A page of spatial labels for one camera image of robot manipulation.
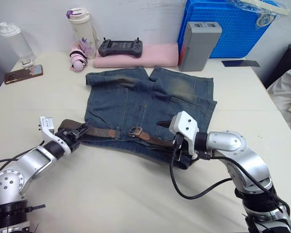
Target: back pocket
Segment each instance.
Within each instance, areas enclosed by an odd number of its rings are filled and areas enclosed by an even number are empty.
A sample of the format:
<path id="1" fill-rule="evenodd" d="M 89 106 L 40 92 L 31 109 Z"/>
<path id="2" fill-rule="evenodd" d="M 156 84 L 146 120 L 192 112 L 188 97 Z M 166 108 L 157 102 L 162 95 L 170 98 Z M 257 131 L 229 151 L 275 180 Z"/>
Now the back pocket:
<path id="1" fill-rule="evenodd" d="M 103 129 L 122 129 L 128 99 L 127 88 L 92 87 L 85 121 Z"/>
<path id="2" fill-rule="evenodd" d="M 199 105 L 171 97 L 161 121 L 171 121 L 173 116 L 177 115 L 177 113 L 185 111 L 197 121 L 199 131 L 204 132 L 205 119 L 207 118 L 209 106 L 212 104 L 211 100 L 205 99 L 205 101 L 206 102 Z M 157 126 L 155 136 L 166 141 L 172 141 L 174 139 L 174 135 L 169 131 L 169 129 L 161 126 Z"/>

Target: pink foam pad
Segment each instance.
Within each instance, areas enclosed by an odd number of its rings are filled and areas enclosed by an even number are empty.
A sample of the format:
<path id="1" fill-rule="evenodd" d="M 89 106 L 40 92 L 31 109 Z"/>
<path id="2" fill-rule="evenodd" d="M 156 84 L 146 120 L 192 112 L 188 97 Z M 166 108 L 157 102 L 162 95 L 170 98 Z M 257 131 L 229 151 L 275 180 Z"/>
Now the pink foam pad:
<path id="1" fill-rule="evenodd" d="M 122 54 L 101 57 L 97 51 L 94 59 L 95 67 L 176 67 L 177 65 L 177 44 L 144 45 L 140 58 Z"/>

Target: brown leather belt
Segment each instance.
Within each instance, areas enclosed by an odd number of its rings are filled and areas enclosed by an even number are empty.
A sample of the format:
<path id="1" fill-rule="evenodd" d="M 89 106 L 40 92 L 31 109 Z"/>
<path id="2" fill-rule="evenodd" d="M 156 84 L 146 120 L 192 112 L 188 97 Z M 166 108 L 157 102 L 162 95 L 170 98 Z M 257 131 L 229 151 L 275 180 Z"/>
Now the brown leather belt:
<path id="1" fill-rule="evenodd" d="M 61 125 L 59 126 L 58 130 L 60 129 L 67 129 L 67 130 L 74 130 L 78 128 L 82 123 L 79 123 L 74 120 L 63 120 Z M 86 132 L 85 135 L 88 136 L 95 136 L 95 137 L 109 137 L 109 138 L 115 138 L 115 130 L 107 130 L 107 129 L 99 129 L 93 126 L 89 127 L 89 130 Z M 151 137 L 149 134 L 143 131 L 141 127 L 134 127 L 131 128 L 129 133 L 129 136 L 139 138 L 140 140 L 143 140 L 149 144 L 162 146 L 162 147 L 173 147 L 173 143 L 167 142 L 164 140 L 160 140 L 158 138 Z"/>

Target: blue plastic crate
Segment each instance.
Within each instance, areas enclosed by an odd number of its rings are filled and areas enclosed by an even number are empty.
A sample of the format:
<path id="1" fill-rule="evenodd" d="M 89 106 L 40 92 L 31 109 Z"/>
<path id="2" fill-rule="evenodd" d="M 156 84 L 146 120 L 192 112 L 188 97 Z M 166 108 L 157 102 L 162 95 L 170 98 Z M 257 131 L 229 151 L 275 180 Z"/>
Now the blue plastic crate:
<path id="1" fill-rule="evenodd" d="M 271 0 L 264 1 L 277 6 Z M 179 51 L 187 22 L 214 21 L 220 24 L 222 34 L 210 58 L 245 57 L 269 27 L 258 28 L 258 17 L 258 14 L 241 10 L 226 0 L 188 0 L 178 37 Z"/>

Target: table surface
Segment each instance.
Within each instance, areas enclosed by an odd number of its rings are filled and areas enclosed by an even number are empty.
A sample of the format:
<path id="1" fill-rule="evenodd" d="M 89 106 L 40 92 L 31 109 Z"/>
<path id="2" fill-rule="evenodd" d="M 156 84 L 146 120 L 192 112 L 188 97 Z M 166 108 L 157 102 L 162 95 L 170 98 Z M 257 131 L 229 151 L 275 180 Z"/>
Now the table surface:
<path id="1" fill-rule="evenodd" d="M 42 141 L 39 116 L 84 122 L 90 87 L 85 74 L 110 69 L 69 70 L 68 52 L 42 53 L 44 75 L 0 87 L 0 159 L 10 158 Z M 21 68 L 18 63 L 15 69 Z M 250 67 L 224 67 L 210 59 L 203 71 L 185 72 L 214 78 L 218 101 L 209 131 L 241 133 L 268 164 L 279 196 L 291 207 L 291 131 Z M 219 161 L 200 161 L 175 169 L 181 190 L 194 195 L 227 178 Z M 245 232 L 241 200 L 232 182 L 199 200 L 181 198 L 167 164 L 114 150 L 80 146 L 32 182 L 31 205 L 47 207 L 29 214 L 37 233 L 75 232 Z"/>

